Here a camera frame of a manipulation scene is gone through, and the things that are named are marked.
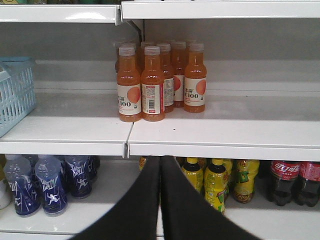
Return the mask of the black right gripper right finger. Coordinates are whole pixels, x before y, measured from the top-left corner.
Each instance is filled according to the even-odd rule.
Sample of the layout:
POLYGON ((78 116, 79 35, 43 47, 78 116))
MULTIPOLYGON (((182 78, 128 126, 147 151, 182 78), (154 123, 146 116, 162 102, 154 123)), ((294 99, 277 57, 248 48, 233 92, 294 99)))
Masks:
POLYGON ((257 240, 215 210, 171 155, 160 158, 161 212, 166 240, 257 240))

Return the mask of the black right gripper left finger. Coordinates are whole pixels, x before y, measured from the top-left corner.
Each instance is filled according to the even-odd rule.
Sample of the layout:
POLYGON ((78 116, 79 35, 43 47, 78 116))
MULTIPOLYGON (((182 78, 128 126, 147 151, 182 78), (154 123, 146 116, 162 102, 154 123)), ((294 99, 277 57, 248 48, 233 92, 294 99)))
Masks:
POLYGON ((125 195, 73 240, 155 240, 160 200, 161 159, 148 156, 125 195))

